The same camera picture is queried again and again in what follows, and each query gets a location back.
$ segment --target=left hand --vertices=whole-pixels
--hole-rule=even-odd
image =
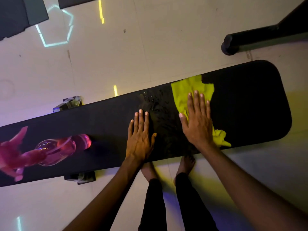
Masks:
[[[145,112],[143,118],[142,109],[135,113],[135,120],[131,120],[128,127],[128,140],[126,147],[126,158],[132,156],[138,161],[143,162],[151,154],[156,133],[149,138],[149,113]]]

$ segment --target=black mat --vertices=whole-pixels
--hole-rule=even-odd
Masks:
[[[0,40],[47,19],[43,0],[0,0]]]
[[[291,112],[273,64],[259,60],[220,69],[203,74],[202,82],[214,83],[213,124],[226,131],[225,140],[232,147],[278,140],[289,132]],[[24,126],[29,128],[22,152],[45,139],[80,133],[94,139],[88,150],[54,166],[25,168],[19,183],[118,167],[125,158],[129,121],[140,108],[149,111],[151,132],[158,133],[149,160],[198,153],[182,132],[170,83],[1,127],[0,141],[9,140]],[[0,172],[0,186],[12,184],[13,178]]]
[[[94,0],[58,0],[60,9],[74,6],[74,5],[79,5],[79,4],[90,2],[90,1],[94,1]]]

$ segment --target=yellow light strip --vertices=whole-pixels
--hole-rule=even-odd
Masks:
[[[101,0],[98,0],[98,5],[99,5],[99,16],[100,16],[100,19],[102,20],[102,24],[104,24],[105,20],[103,18],[102,1]]]
[[[117,88],[116,88],[116,85],[113,86],[113,89],[114,89],[114,91],[115,91],[115,96],[118,96],[118,90],[117,90]]]

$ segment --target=yellow cloth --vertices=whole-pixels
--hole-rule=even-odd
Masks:
[[[187,100],[188,93],[191,92],[194,96],[194,91],[198,90],[199,93],[204,94],[204,98],[207,100],[212,99],[214,93],[214,85],[204,84],[201,81],[201,75],[196,75],[194,77],[189,77],[178,82],[171,84],[174,102],[179,113],[183,113],[188,120],[188,108]],[[224,139],[226,137],[226,132],[223,130],[215,130],[213,127],[213,140],[217,146],[227,146],[231,147],[231,144],[226,142]]]

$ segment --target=concrete floor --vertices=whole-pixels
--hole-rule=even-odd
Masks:
[[[66,11],[74,19],[67,44],[44,47],[35,26],[0,42],[0,126],[51,113],[66,97],[81,95],[85,103],[113,97],[114,85],[120,95],[252,60],[268,60],[281,74],[292,112],[291,131],[278,141],[224,152],[308,212],[308,42],[233,56],[220,50],[226,34],[275,24],[302,1],[102,0],[104,24],[98,0],[69,7]],[[58,1],[44,3],[48,9]],[[57,7],[49,17],[39,24],[46,44],[65,41],[71,17]],[[191,179],[219,230],[253,230],[207,161],[201,155],[196,158]],[[172,183],[179,160],[154,162],[163,180],[169,231],[184,231]],[[59,177],[0,188],[0,230],[62,230],[117,170],[98,171],[97,181],[84,185]],[[139,172],[112,230],[138,229],[147,186]]]

